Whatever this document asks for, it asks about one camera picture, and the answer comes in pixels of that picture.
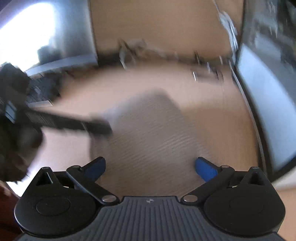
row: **logo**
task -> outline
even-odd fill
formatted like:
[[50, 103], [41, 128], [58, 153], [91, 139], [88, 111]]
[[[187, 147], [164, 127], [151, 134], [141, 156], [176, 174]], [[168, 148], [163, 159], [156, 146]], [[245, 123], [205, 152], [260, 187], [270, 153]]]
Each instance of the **logo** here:
[[146, 202], [147, 202], [147, 203], [153, 203], [154, 200], [153, 200], [153, 199], [147, 199]]

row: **metal screw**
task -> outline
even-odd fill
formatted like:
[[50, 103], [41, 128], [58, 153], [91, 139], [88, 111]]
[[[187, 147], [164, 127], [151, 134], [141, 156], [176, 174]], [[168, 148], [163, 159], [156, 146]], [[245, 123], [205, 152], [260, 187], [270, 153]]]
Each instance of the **metal screw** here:
[[185, 202], [196, 202], [197, 201], [197, 196], [195, 196], [195, 195], [186, 195], [186, 196], [184, 196], [183, 197], [183, 200], [185, 201]]
[[220, 63], [221, 63], [221, 65], [223, 65], [223, 58], [222, 58], [221, 55], [219, 56], [219, 59], [220, 59]]
[[192, 71], [192, 74], [193, 74], [193, 77], [194, 77], [194, 80], [195, 80], [195, 82], [196, 82], [196, 76], [195, 76], [195, 71]]
[[111, 202], [116, 201], [117, 197], [115, 197], [114, 195], [106, 195], [106, 196], [102, 197], [102, 200], [103, 200], [103, 202], [111, 203]]

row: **beige wall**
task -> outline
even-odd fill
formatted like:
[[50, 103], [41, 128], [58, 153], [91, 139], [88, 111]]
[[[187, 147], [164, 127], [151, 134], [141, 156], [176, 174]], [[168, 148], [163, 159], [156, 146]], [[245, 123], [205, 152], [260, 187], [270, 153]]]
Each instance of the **beige wall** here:
[[[243, 0], [217, 0], [240, 28]], [[98, 50], [118, 39], [144, 39], [161, 49], [215, 57], [230, 51], [212, 0], [91, 0]]]

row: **circular cap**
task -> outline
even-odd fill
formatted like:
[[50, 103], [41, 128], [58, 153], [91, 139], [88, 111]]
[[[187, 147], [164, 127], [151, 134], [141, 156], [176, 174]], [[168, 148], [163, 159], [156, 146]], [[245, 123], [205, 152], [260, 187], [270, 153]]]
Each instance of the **circular cap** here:
[[207, 218], [220, 229], [237, 236], [261, 236], [283, 221], [285, 207], [273, 190], [245, 184], [212, 194], [204, 204]]
[[48, 197], [40, 200], [37, 211], [44, 216], [56, 216], [66, 212], [70, 208], [70, 202], [64, 197]]
[[186, 195], [186, 196], [184, 196], [183, 197], [183, 200], [185, 201], [185, 202], [196, 202], [197, 201], [197, 196], [195, 196], [195, 195]]
[[15, 206], [20, 227], [38, 237], [62, 237], [85, 228], [96, 215], [92, 196], [55, 184], [25, 192]]
[[114, 195], [106, 195], [106, 196], [103, 196], [103, 197], [102, 197], [102, 200], [103, 200], [104, 202], [111, 203], [111, 202], [116, 201], [117, 198], [116, 198]]

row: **blue gripper pad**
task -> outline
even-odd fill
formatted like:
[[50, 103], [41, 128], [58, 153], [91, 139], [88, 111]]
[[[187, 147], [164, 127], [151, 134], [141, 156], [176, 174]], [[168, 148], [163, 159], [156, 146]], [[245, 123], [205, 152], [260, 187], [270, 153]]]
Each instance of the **blue gripper pad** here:
[[220, 168], [218, 166], [203, 157], [199, 157], [195, 160], [195, 171], [205, 182], [216, 176], [219, 170]]
[[98, 157], [81, 168], [84, 176], [95, 182], [102, 176], [106, 170], [106, 161], [104, 157]]

